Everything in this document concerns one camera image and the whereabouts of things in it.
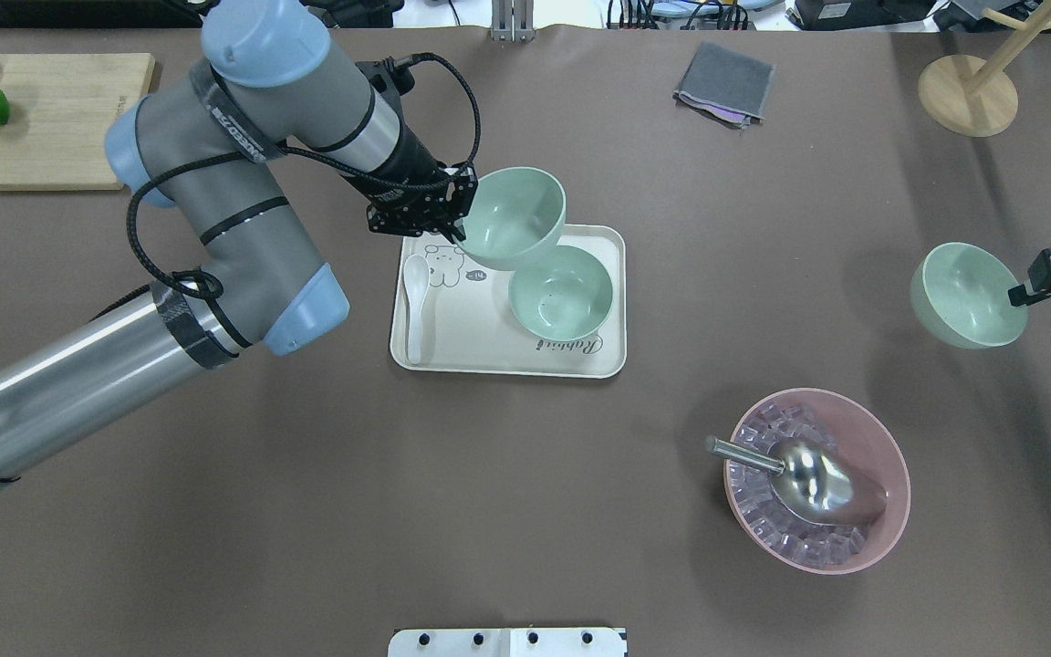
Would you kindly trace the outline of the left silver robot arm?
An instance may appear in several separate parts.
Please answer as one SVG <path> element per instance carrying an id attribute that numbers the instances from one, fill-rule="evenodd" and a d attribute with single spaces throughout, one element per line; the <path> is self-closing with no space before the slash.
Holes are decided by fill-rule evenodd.
<path id="1" fill-rule="evenodd" d="M 0 371 L 0 492 L 243 350 L 296 352 L 346 319 L 269 162 L 334 168 L 367 200 L 372 232 L 463 240 L 473 158 L 439 162 L 400 107 L 411 67 L 433 53 L 355 62 L 300 1 L 222 1 L 201 46 L 180 82 L 139 99 L 105 138 L 150 283 Z"/>

